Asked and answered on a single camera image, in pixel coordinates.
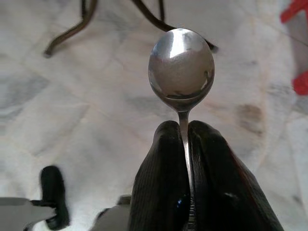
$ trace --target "marble floor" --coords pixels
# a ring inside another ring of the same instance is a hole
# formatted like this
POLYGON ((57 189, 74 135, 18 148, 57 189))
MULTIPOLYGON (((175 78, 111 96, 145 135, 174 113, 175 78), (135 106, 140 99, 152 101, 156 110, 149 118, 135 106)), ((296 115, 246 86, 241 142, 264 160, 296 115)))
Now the marble floor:
MULTIPOLYGON (((146 4, 157 14, 157 1, 146 4)), ((190 119, 217 128, 256 175, 286 231, 308 230, 308 25, 282 25, 290 0, 165 0, 167 22, 219 46, 216 75, 190 119)), ((0 2, 0 196, 39 199, 39 172, 58 165, 71 226, 86 231, 130 193, 157 126, 177 120, 148 83, 163 35, 127 0, 101 0, 94 21, 45 59, 80 20, 78 0, 0 2)), ((47 230, 41 222, 35 230, 47 230)))

